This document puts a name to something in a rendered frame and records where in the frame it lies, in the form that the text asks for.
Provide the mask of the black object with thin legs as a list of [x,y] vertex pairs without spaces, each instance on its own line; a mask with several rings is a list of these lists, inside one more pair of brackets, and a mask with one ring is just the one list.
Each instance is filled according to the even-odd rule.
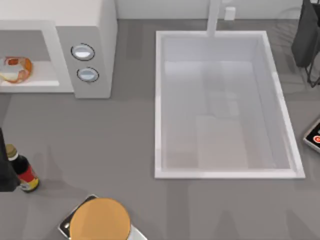
[[320,75],[311,80],[315,59],[320,53],[320,0],[303,0],[297,31],[291,45],[295,64],[306,72],[307,83],[312,87],[320,85]]

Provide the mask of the pale microwave oven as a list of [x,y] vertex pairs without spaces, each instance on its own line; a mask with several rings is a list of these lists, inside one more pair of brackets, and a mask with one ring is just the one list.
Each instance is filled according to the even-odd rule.
[[[0,0],[0,58],[25,57],[30,77],[12,84],[0,80],[0,93],[72,93],[78,99],[111,96],[117,44],[115,0]],[[95,56],[80,61],[71,47],[85,43]],[[77,70],[94,68],[95,82]]]

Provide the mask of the dark sauce bottle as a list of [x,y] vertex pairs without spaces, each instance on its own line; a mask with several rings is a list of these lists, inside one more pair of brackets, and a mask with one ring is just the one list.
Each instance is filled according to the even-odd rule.
[[20,180],[20,188],[25,193],[33,192],[40,184],[28,159],[20,154],[13,144],[5,145],[7,158]]

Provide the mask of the round grey microwave knob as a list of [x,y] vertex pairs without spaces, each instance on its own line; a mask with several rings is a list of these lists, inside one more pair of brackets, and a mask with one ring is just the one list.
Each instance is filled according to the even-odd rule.
[[95,56],[95,50],[86,43],[72,46],[70,52],[79,61],[90,61]]
[[99,72],[92,67],[85,67],[77,70],[77,77],[86,83],[93,83],[99,79]]

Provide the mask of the white sink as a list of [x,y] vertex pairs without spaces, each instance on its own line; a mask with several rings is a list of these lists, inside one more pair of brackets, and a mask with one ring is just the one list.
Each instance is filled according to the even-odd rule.
[[155,178],[305,178],[265,31],[157,31],[155,44]]

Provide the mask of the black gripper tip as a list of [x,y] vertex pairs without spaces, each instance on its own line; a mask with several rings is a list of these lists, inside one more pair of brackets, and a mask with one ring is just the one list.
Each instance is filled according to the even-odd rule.
[[20,183],[21,181],[8,160],[3,131],[0,127],[0,192],[13,192]]

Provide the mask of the black device with red button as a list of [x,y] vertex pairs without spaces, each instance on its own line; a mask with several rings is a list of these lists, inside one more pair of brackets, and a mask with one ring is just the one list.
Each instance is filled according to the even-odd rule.
[[309,127],[303,137],[303,142],[320,153],[320,118]]

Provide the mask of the orange and white food item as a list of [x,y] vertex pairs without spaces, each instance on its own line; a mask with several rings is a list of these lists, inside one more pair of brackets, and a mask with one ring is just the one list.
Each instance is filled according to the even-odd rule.
[[32,74],[33,63],[27,57],[6,56],[0,58],[0,81],[20,84]]

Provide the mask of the small white wall block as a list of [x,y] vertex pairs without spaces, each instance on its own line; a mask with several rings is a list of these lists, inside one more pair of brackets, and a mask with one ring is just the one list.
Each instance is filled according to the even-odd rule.
[[234,21],[236,18],[236,8],[234,6],[227,6],[225,8],[224,20]]

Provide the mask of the tall white tap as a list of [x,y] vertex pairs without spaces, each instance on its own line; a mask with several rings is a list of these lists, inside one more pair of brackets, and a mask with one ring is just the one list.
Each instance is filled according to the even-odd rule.
[[209,0],[206,33],[210,38],[215,35],[221,6],[228,4],[230,1],[232,0]]

